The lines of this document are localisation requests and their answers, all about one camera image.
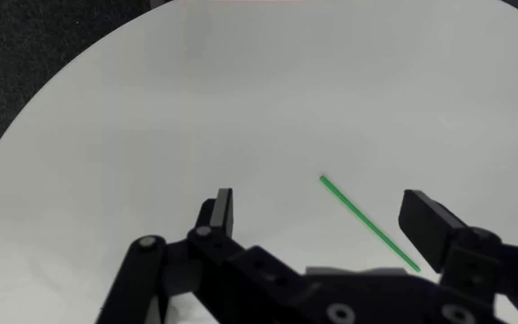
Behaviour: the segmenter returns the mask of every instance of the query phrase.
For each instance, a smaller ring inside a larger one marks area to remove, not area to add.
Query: green rod
[[[363,221],[378,237],[385,242],[389,248],[393,249],[395,253],[397,253],[405,262],[409,264],[415,271],[421,272],[419,266],[413,262],[401,249],[397,246],[393,241],[387,237],[375,224],[373,224],[353,203],[347,198],[335,185],[327,179],[326,176],[322,175],[319,177],[319,180],[327,187],[334,195],[337,197],[347,208],[349,208],[360,220]]]

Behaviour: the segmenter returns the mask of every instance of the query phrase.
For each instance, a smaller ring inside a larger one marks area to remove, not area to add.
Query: dark carpet floor
[[[63,66],[148,10],[149,0],[0,0],[0,137]]]

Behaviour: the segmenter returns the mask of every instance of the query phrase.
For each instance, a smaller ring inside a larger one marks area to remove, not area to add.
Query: white surface
[[[181,0],[115,31],[0,142],[0,323],[93,322],[131,240],[182,238],[220,187],[234,238],[296,270],[405,266],[322,172],[429,279],[397,227],[406,188],[518,244],[518,11]]]

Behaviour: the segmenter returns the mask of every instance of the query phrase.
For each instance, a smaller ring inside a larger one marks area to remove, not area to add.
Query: white round table
[[[297,271],[423,270],[422,189],[518,245],[518,11],[497,0],[177,0],[93,45],[0,141],[0,324],[91,323],[128,244],[234,189],[234,239]],[[207,320],[193,299],[185,322]],[[518,322],[504,299],[498,315]]]

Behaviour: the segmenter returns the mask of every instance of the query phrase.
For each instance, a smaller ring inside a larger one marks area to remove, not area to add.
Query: black linkage arm
[[[518,308],[518,247],[468,227],[421,191],[405,191],[399,225],[442,273],[440,284],[397,273],[300,275],[232,240],[232,190],[220,189],[184,240],[150,235],[131,244],[97,324],[164,323],[169,298],[188,292],[221,324],[502,323],[496,293]]]

